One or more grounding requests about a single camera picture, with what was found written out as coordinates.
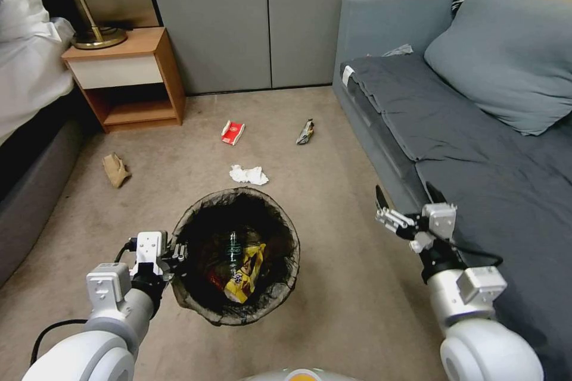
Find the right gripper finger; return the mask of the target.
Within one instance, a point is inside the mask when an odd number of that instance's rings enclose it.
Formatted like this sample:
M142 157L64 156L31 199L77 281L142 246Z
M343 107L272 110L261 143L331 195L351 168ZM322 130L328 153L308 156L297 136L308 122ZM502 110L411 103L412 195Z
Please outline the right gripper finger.
M386 229L393 232L399 238L415 237L415 221L398 211L389 208L379 185L375 186L377 212L375 219Z
M433 186L429 181L425 182L425 187L427 188L428 195L433 204L446 204L447 200L435 186Z

